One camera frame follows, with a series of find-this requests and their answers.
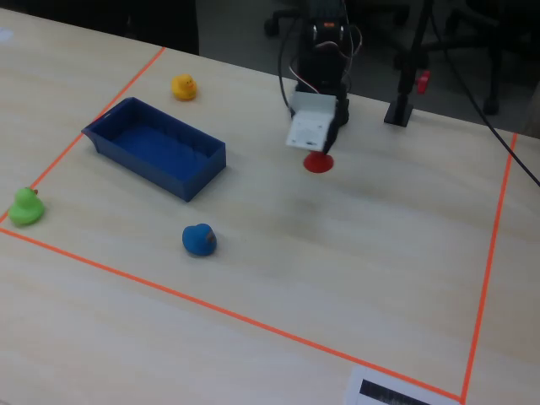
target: orange tape line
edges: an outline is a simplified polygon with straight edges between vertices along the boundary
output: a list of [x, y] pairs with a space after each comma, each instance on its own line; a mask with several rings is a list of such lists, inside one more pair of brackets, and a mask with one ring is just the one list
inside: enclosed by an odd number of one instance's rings
[[92, 267], [96, 267], [96, 268], [101, 269], [101, 270], [105, 270], [106, 272], [115, 274], [116, 276], [127, 278], [128, 280], [134, 281], [135, 283], [140, 283], [140, 284], [146, 285], [148, 287], [151, 287], [153, 289], [157, 289], [159, 291], [162, 291], [164, 293], [174, 295], [175, 297], [182, 298], [183, 300], [190, 301], [193, 304], [197, 304], [197, 305], [203, 306], [205, 308], [208, 308], [208, 309], [210, 309], [212, 311], [219, 312], [220, 314], [235, 318], [238, 321], [248, 323], [250, 325], [253, 325], [254, 327], [259, 327], [259, 328], [261, 328], [261, 329], [263, 329], [265, 331], [275, 333], [275, 334], [277, 334], [279, 336], [282, 336], [282, 337], [287, 338], [287, 339], [294, 340], [295, 342], [298, 342], [298, 343], [302, 343], [305, 346], [309, 346], [311, 348], [321, 350], [322, 352], [337, 356], [337, 357], [339, 357], [341, 359], [346, 359], [346, 360], [351, 361], [353, 363], [356, 363], [358, 365], [363, 365], [365, 367], [369, 367], [370, 369], [380, 371], [381, 373], [384, 373], [384, 374], [390, 375], [392, 377], [398, 378], [399, 380], [403, 380], [403, 381], [406, 381], [406, 382], [408, 382], [410, 384], [414, 384], [415, 386], [422, 387], [422, 388], [424, 388], [424, 389], [426, 389], [428, 391], [435, 392], [435, 393], [437, 393], [437, 394], [439, 394], [439, 395], [441, 395], [443, 397], [448, 397], [448, 398], [453, 399], [455, 401], [459, 401], [459, 399], [460, 399], [460, 397], [458, 395], [451, 394], [451, 393], [449, 393], [447, 391], [441, 390], [440, 388], [437, 388], [436, 386], [431, 386], [430, 384], [427, 384], [425, 382], [415, 380], [414, 378], [407, 377], [406, 375], [403, 375], [403, 374], [399, 374], [396, 371], [392, 371], [392, 370], [386, 369], [384, 367], [381, 367], [381, 366], [379, 366], [377, 364], [369, 363], [369, 362], [364, 361], [362, 359], [358, 359], [358, 358], [356, 358], [354, 356], [351, 356], [349, 354], [334, 350], [333, 348], [323, 346], [323, 345], [321, 345], [319, 343], [312, 342], [311, 340], [304, 339], [303, 337], [299, 337], [299, 336], [296, 336], [296, 335], [294, 335], [292, 333], [288, 333], [288, 332], [283, 331], [281, 329], [277, 329], [276, 327], [271, 327], [271, 326], [269, 326], [269, 325], [267, 325], [265, 323], [256, 321], [256, 320], [254, 320], [254, 319], [252, 319], [250, 317], [243, 316], [241, 314], [233, 312], [232, 310], [227, 310], [225, 308], [222, 308], [222, 307], [214, 305], [214, 304], [210, 304], [207, 301], [200, 300], [199, 298], [193, 297], [193, 296], [188, 295], [188, 294], [181, 293], [180, 291], [176, 291], [174, 289], [170, 289], [169, 287], [165, 287], [164, 285], [154, 283], [153, 281], [149, 281], [147, 279], [140, 278], [140, 277], [134, 276], [134, 275], [129, 274], [129, 273], [125, 273], [125, 272], [117, 270], [117, 269], [115, 269], [113, 267], [106, 266], [105, 264], [94, 262], [93, 260], [89, 260], [89, 259], [86, 259], [84, 257], [75, 255], [74, 253], [70, 253], [69, 251], [64, 251], [64, 250], [62, 250], [60, 248], [48, 245], [48, 244], [46, 244], [44, 242], [41, 242], [39, 240], [29, 238], [28, 236], [17, 234], [17, 233], [15, 233], [15, 232], [13, 232], [11, 230], [8, 230], [8, 229], [0, 228], [0, 232], [4, 233], [5, 235], [9, 235], [9, 236], [12, 236], [14, 238], [17, 238], [17, 239], [24, 240], [26, 242], [32, 243], [32, 244], [37, 245], [39, 247], [43, 247], [44, 249], [47, 249], [49, 251], [54, 251], [55, 253], [59, 253], [59, 254], [65, 256], [65, 257], [70, 257], [70, 258], [72, 258], [74, 260], [77, 260], [78, 262], [88, 264], [88, 265], [90, 265]]
[[[105, 108], [103, 110], [101, 110], [100, 114], [98, 114], [98, 116], [96, 118], [94, 118], [94, 120], [92, 120], [92, 122], [94, 122], [95, 120], [97, 120], [98, 118], [100, 118], [103, 114], [105, 114], [113, 104], [116, 103], [116, 101], [122, 97], [122, 95], [124, 93], [127, 92], [127, 90], [132, 87], [133, 83], [135, 83], [137, 81], [138, 78], [140, 78], [144, 72], [146, 72], [150, 66], [152, 66], [154, 64], [155, 61], [158, 60], [158, 58], [161, 56], [161, 54], [165, 51], [165, 48], [162, 47], [158, 53], [156, 53], [152, 59], [150, 59], [148, 61], [148, 63], [146, 65], [144, 65], [144, 67], [138, 71], [138, 73], [132, 77], [132, 79], [127, 82], [127, 84], [124, 86], [124, 88], [122, 90], [120, 90], [120, 93], [118, 93], [114, 99], [112, 99], [109, 104], [107, 104], [105, 106]], [[54, 159], [54, 161], [49, 165], [49, 167], [47, 167], [45, 169], [45, 171], [43, 173], [40, 174], [40, 176], [35, 179], [35, 181], [32, 183], [32, 185], [30, 186], [31, 188], [35, 188], [38, 184], [40, 184], [40, 182], [45, 178], [45, 176], [47, 176], [49, 174], [49, 172], [56, 166], [58, 165], [58, 162], [60, 162], [60, 160], [62, 160], [62, 158], [68, 154], [68, 152], [72, 149], [73, 146], [75, 146], [75, 144], [80, 141], [80, 139], [83, 137], [83, 134], [80, 133], [79, 135], [77, 135], [77, 137], [67, 146], [67, 148], [65, 148], [61, 154], [58, 155], [58, 157], [56, 159]], [[8, 216], [8, 212], [6, 211], [2, 217], [0, 217], [0, 224], [6, 219], [6, 217]]]
[[[510, 148], [514, 150], [517, 142], [517, 133], [512, 137], [512, 144]], [[467, 361], [467, 370], [465, 371], [465, 380], [463, 382], [462, 395], [460, 403], [465, 405], [467, 401], [467, 394], [469, 391], [469, 385], [471, 383], [471, 374], [473, 373], [474, 358], [478, 348], [478, 340], [480, 339], [480, 330], [482, 329], [483, 310], [486, 306], [486, 299], [488, 298], [489, 279], [491, 278], [491, 268], [493, 266], [493, 258], [495, 254], [495, 247], [497, 246], [497, 235], [499, 234], [500, 217], [503, 213], [503, 206], [505, 205], [506, 187], [508, 186], [508, 179], [510, 177], [510, 169], [512, 167], [512, 156], [508, 154], [506, 160], [505, 176], [503, 182], [500, 185], [499, 202], [497, 203], [497, 212], [495, 214], [495, 220], [493, 223], [493, 231], [491, 232], [491, 241], [489, 242], [488, 260], [486, 261], [486, 271], [483, 275], [482, 293], [480, 294], [480, 305], [478, 307], [478, 313], [476, 315], [476, 323], [474, 325], [474, 334], [472, 335], [471, 349], [469, 351], [469, 358]]]

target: red clip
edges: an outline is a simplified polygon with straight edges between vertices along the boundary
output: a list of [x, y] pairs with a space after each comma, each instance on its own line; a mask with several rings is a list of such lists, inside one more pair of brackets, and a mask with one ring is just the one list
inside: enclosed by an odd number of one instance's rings
[[426, 70], [424, 73], [422, 73], [422, 76], [416, 80], [416, 84], [418, 85], [418, 94], [424, 95], [425, 91], [428, 89], [428, 83], [429, 78], [431, 77], [431, 72], [429, 70]]

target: white label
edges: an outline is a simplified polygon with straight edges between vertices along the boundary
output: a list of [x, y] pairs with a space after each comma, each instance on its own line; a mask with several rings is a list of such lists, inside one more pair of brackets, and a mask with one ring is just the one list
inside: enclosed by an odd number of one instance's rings
[[458, 405], [450, 398], [398, 380], [364, 366], [356, 366], [348, 380], [343, 405], [387, 404]]

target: blue plastic tray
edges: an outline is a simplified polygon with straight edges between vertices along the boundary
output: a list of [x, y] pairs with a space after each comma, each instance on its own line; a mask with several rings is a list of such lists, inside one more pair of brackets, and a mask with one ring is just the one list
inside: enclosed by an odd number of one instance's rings
[[225, 166], [225, 143], [135, 98], [83, 133], [98, 153], [190, 201]]

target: black cable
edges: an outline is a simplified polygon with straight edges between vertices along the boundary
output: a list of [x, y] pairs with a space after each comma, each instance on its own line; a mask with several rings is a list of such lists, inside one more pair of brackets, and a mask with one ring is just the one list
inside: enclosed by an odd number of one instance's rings
[[[439, 29], [437, 28], [437, 24], [435, 23], [435, 16], [433, 15], [433, 12], [431, 12], [431, 25], [433, 26], [433, 31], [435, 33], [435, 36], [437, 37], [437, 41], [442, 44], [442, 38], [440, 36]], [[489, 122], [486, 115], [483, 113], [482, 109], [479, 107], [478, 103], [474, 99], [473, 93], [471, 93], [471, 90], [467, 87], [467, 84], [465, 83], [465, 80], [463, 80], [463, 77], [461, 74], [457, 71], [456, 66], [454, 65], [454, 62], [450, 59], [450, 55], [448, 55], [448, 50], [442, 47], [442, 51], [445, 53], [445, 59], [448, 65], [450, 66], [451, 71], [454, 73], [454, 76], [456, 76], [457, 81], [461, 85], [463, 91], [465, 92], [465, 95], [468, 97], [468, 99], [471, 101], [472, 106], [476, 110], [476, 112], [480, 115], [480, 118], [482, 118], [482, 121], [486, 124], [486, 126], [491, 130], [491, 132], [499, 139], [499, 142], [503, 144], [505, 149], [508, 151], [508, 153], [514, 158], [516, 163], [521, 166], [521, 168], [529, 175], [529, 177], [532, 178], [532, 180], [537, 183], [537, 186], [540, 187], [540, 181], [538, 178], [525, 166], [523, 162], [521, 162], [520, 158], [517, 157], [517, 155], [514, 153], [512, 148], [508, 146], [508, 143], [505, 142], [505, 140], [499, 135], [499, 133], [495, 130], [493, 125], [491, 125], [491, 122]]]
[[283, 41], [281, 42], [281, 46], [279, 48], [279, 56], [278, 56], [278, 77], [279, 77], [279, 87], [281, 88], [281, 95], [283, 96], [283, 101], [285, 102], [285, 105], [287, 106], [289, 111], [293, 114], [294, 114], [294, 111], [289, 105], [289, 101], [287, 100], [287, 96], [285, 95], [284, 75], [283, 75], [283, 71], [281, 70], [281, 65], [284, 59], [285, 45], [287, 43], [287, 40], [290, 37], [290, 33], [293, 32], [294, 26], [296, 25], [296, 21], [298, 21], [298, 17], [294, 18], [293, 23], [290, 25], [289, 29], [287, 30], [287, 33], [285, 34], [285, 37], [283, 38]]

